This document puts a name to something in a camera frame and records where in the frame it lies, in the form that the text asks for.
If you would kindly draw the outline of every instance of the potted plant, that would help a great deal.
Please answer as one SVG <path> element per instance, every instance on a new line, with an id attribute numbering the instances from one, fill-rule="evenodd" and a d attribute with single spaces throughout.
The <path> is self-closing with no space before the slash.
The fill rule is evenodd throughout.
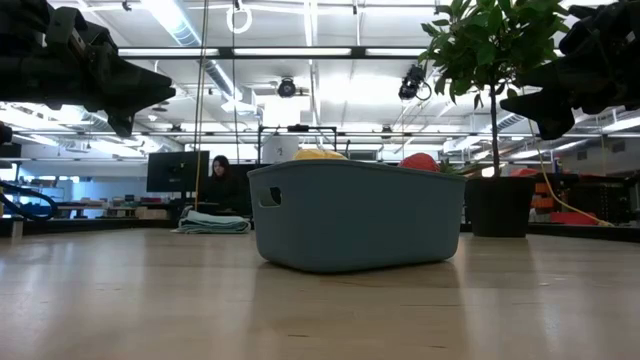
<path id="1" fill-rule="evenodd" d="M 473 232 L 477 236 L 523 237 L 534 181 L 530 178 L 500 177 L 496 98 L 506 91 L 517 96 L 519 74 L 556 58 L 553 35 L 567 32 L 561 15 L 568 12 L 559 0 L 453 0 L 436 6 L 448 15 L 422 24 L 432 40 L 418 61 L 433 61 L 439 70 L 436 94 L 456 96 L 476 93 L 474 106 L 484 106 L 488 90 L 491 103 L 494 176 L 471 179 L 465 202 Z"/>

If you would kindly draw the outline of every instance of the table surface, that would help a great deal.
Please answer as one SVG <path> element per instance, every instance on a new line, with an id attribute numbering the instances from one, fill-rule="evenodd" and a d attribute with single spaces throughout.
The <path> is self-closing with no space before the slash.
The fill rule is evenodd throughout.
<path id="1" fill-rule="evenodd" d="M 318 276 L 253 235 L 0 245 L 3 360 L 637 359 L 640 246 L 461 236 L 447 262 Z"/>

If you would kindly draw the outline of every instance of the teal blanket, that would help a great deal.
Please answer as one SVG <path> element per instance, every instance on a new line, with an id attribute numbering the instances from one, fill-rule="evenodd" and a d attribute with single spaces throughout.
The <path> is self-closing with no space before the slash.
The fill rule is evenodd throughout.
<path id="1" fill-rule="evenodd" d="M 213 216 L 197 211 L 188 211 L 173 230 L 181 234 L 245 234 L 251 225 L 239 216 Z"/>

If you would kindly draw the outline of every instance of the metal frame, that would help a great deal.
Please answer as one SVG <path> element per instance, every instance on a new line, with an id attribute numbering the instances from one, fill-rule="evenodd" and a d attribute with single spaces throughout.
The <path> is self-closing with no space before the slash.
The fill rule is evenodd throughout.
<path id="1" fill-rule="evenodd" d="M 243 49 L 258 49 L 258 50 L 270 50 L 270 49 L 286 49 L 295 51 L 305 51 L 310 49 L 323 50 L 323 49 L 335 49 L 335 50 L 350 50 L 345 55 L 237 55 L 234 50 Z M 367 50 L 381 51 L 381 50 L 397 50 L 404 51 L 405 54 L 397 55 L 380 55 L 380 54 L 367 54 Z M 149 55 L 144 52 L 153 52 L 162 50 L 169 50 L 174 54 L 165 55 Z M 332 60 L 416 60 L 420 52 L 426 51 L 426 47 L 411 47 L 411 46 L 223 46 L 213 47 L 209 46 L 205 48 L 206 58 L 210 60 L 258 60 L 258 59 L 332 59 Z M 166 46 L 166 47 L 130 47 L 124 46 L 119 48 L 120 57 L 126 60 L 200 60 L 201 48 L 185 48 L 179 46 Z"/>
<path id="2" fill-rule="evenodd" d="M 287 130 L 286 133 L 279 133 L 278 130 Z M 296 131 L 296 130 L 290 130 L 290 128 L 286 128 L 286 127 L 280 127 L 280 126 L 262 126 L 260 125 L 258 127 L 258 161 L 256 162 L 257 165 L 260 165 L 262 163 L 262 152 L 260 151 L 262 149 L 262 134 L 264 133 L 264 130 L 274 130 L 274 132 L 272 133 L 273 135 L 282 135 L 282 134 L 291 134 L 291 135 L 297 135 L 297 134 L 309 134 L 309 130 L 317 130 L 318 133 L 314 133 L 315 136 L 325 136 L 322 133 L 322 130 L 330 130 L 333 131 L 333 148 L 336 150 L 336 152 L 338 151 L 338 128 L 335 126 L 309 126 L 309 127 L 305 127 L 305 130 L 300 130 L 300 131 Z"/>
<path id="3" fill-rule="evenodd" d="M 443 137 L 467 137 L 467 136 L 479 136 L 486 137 L 487 139 L 491 139 L 491 134 L 487 133 L 478 133 L 478 132 L 357 132 L 357 131 L 337 131 L 337 128 L 334 126 L 320 126 L 316 128 L 321 129 L 335 129 L 337 136 L 348 136 L 348 137 L 380 137 L 380 136 L 396 136 L 396 137 L 422 137 L 422 138 L 443 138 Z M 264 127 L 263 129 L 279 129 L 279 130 L 287 130 L 287 128 L 280 127 Z M 115 132 L 111 131 L 72 131 L 72 130 L 25 130 L 25 131 L 14 131 L 16 135 L 44 135 L 44 136 L 61 136 L 61 135 L 80 135 L 80 136 L 118 136 Z M 238 136 L 258 136 L 261 131 L 239 131 Z M 296 132 L 278 132 L 280 135 L 297 135 Z M 309 133 L 311 136 L 324 136 L 320 133 Z M 131 133 L 132 136 L 191 136 L 195 135 L 194 131 L 134 131 Z M 204 131 L 202 132 L 202 136 L 235 136 L 235 131 Z M 609 134 L 576 134 L 576 133 L 568 133 L 564 134 L 562 138 L 566 139 L 595 139 L 600 138 L 601 136 L 611 138 L 611 139 L 636 139 L 640 138 L 640 132 L 616 132 Z M 532 138 L 530 133 L 498 133 L 499 138 L 509 138 L 509 137 L 523 137 L 523 138 Z"/>

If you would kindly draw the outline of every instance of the black plant pot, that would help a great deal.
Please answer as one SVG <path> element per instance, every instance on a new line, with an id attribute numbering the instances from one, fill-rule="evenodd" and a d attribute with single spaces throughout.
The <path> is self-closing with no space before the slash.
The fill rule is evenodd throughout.
<path id="1" fill-rule="evenodd" d="M 534 189 L 535 180 L 527 177 L 469 180 L 464 199 L 473 234 L 525 237 Z"/>

